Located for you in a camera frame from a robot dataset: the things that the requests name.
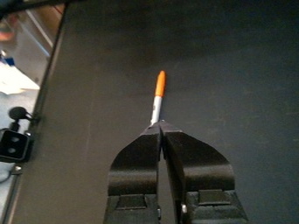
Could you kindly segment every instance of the marker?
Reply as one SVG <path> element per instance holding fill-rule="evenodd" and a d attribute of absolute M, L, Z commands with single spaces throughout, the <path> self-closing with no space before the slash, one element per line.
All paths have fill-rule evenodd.
<path fill-rule="evenodd" d="M 166 73 L 165 71 L 162 71 L 158 76 L 157 87 L 155 87 L 154 113 L 153 113 L 151 125 L 154 125 L 159 121 L 161 109 L 162 109 L 163 98 L 165 98 L 165 81 L 166 81 Z"/>

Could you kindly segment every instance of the marker body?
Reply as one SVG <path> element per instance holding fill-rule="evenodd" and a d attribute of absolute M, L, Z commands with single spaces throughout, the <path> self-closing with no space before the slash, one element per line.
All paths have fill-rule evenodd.
<path fill-rule="evenodd" d="M 153 113 L 151 125 L 154 125 L 159 121 L 162 104 L 163 104 L 163 97 L 158 95 L 154 98 L 154 113 Z"/>
<path fill-rule="evenodd" d="M 165 82 L 166 82 L 166 73 L 165 71 L 162 71 L 159 73 L 158 81 L 157 81 L 151 125 L 154 125 L 159 121 L 161 109 L 162 109 L 163 97 L 165 97 Z"/>

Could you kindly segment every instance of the table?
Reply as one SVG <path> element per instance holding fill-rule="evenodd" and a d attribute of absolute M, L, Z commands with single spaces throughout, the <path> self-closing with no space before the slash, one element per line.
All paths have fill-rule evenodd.
<path fill-rule="evenodd" d="M 227 157 L 250 220 L 297 223 L 298 15 L 295 1 L 71 3 L 7 223 L 102 223 L 110 165 L 150 124 L 162 69 L 162 118 Z"/>

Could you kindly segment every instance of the white object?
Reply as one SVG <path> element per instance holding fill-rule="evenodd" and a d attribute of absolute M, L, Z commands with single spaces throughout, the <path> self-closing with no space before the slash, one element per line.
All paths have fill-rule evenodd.
<path fill-rule="evenodd" d="M 39 85 L 15 67 L 0 63 L 0 92 L 19 94 L 26 89 L 41 89 Z"/>

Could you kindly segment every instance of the black clamp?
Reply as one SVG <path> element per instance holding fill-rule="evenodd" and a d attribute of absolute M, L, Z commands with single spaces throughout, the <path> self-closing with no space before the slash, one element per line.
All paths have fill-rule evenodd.
<path fill-rule="evenodd" d="M 8 129 L 0 129 L 0 162 L 22 163 L 30 160 L 34 138 L 28 131 L 24 134 L 18 132 L 20 129 L 19 121 L 36 119 L 22 107 L 12 108 L 8 114 L 14 122 Z"/>
<path fill-rule="evenodd" d="M 165 121 L 145 131 L 111 165 L 105 223 L 159 223 L 162 150 L 171 177 L 177 223 L 249 223 L 229 160 Z"/>

